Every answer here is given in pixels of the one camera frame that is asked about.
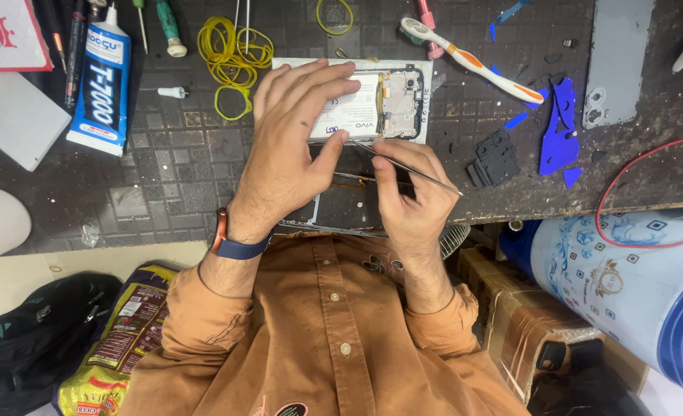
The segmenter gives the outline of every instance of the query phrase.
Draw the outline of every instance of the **red cable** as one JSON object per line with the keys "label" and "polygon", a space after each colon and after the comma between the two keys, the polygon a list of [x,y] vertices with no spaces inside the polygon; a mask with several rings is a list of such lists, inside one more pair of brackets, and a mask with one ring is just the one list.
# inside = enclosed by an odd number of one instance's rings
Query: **red cable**
{"label": "red cable", "polygon": [[604,231],[601,230],[601,224],[600,224],[600,221],[601,221],[601,208],[604,207],[604,203],[606,202],[606,197],[609,196],[609,192],[612,190],[612,188],[613,188],[614,185],[617,183],[617,181],[619,180],[619,178],[620,178],[622,175],[624,175],[624,172],[626,172],[627,170],[629,170],[629,168],[630,168],[633,164],[639,162],[640,160],[646,158],[647,156],[650,156],[650,155],[652,155],[653,153],[660,152],[662,149],[665,149],[666,147],[670,147],[670,146],[673,146],[674,144],[680,144],[680,143],[683,143],[683,138],[681,138],[680,140],[676,140],[676,141],[672,141],[672,142],[670,142],[670,143],[664,144],[664,145],[662,145],[662,146],[655,147],[654,149],[650,150],[649,152],[644,153],[644,154],[642,154],[642,155],[640,155],[640,156],[637,156],[636,158],[632,159],[628,164],[626,164],[626,165],[619,171],[619,174],[616,175],[616,178],[614,178],[614,180],[612,181],[612,183],[609,184],[609,187],[606,188],[606,191],[604,191],[604,194],[601,195],[601,200],[599,200],[599,202],[598,202],[598,207],[596,208],[596,231],[598,231],[598,234],[599,234],[604,240],[606,240],[606,242],[611,243],[611,244],[614,244],[615,246],[618,246],[618,247],[626,247],[626,248],[629,248],[629,249],[669,249],[670,247],[678,247],[678,246],[682,246],[682,245],[683,245],[683,241],[679,241],[679,242],[673,243],[673,244],[663,244],[663,245],[660,245],[660,246],[635,246],[635,245],[632,245],[632,244],[617,243],[616,241],[611,241],[611,240],[609,240],[608,238],[606,238],[606,236],[604,235]]}

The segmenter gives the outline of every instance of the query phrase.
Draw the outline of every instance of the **t-7000 glue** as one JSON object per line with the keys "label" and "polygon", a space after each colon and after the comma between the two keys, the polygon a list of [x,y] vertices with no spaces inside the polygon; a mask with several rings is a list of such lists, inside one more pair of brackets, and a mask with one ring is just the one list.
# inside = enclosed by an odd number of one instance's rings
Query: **t-7000 glue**
{"label": "t-7000 glue", "polygon": [[108,9],[104,22],[90,23],[82,64],[82,86],[66,138],[122,156],[131,38],[117,24],[115,5]]}

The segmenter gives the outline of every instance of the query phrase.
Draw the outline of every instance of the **hand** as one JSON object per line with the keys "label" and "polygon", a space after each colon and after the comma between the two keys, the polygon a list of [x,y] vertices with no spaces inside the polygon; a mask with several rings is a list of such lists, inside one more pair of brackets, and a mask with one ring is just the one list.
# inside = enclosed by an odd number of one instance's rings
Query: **hand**
{"label": "hand", "polygon": [[229,203],[227,237],[258,243],[287,214],[331,184],[346,130],[329,137],[313,161],[310,130],[329,100],[353,94],[359,81],[352,62],[329,66],[327,59],[270,71],[254,94],[254,142],[234,200]]}
{"label": "hand", "polygon": [[[455,187],[444,173],[444,168],[429,146],[406,140],[378,139],[373,148],[412,166],[440,182]],[[404,269],[421,277],[444,274],[439,253],[439,234],[444,229],[449,212],[458,196],[416,174],[411,182],[416,199],[398,191],[395,169],[386,158],[373,158],[378,182],[379,209],[385,231],[403,262]]]}

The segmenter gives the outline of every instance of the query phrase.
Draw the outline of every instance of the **smartphone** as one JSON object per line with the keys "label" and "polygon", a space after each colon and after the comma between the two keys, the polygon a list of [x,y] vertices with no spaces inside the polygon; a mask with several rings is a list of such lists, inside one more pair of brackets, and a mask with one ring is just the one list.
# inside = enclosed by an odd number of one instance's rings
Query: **smartphone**
{"label": "smartphone", "polygon": [[358,70],[359,91],[329,101],[311,129],[309,143],[323,142],[339,129],[350,138],[402,138],[421,133],[424,74],[416,68]]}

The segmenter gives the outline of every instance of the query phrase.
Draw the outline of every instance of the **black backpack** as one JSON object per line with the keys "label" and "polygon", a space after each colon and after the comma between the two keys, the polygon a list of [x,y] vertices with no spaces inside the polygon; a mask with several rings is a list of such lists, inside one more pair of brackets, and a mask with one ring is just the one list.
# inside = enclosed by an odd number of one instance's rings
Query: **black backpack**
{"label": "black backpack", "polygon": [[122,285],[110,275],[72,275],[0,315],[0,416],[25,415],[50,402]]}

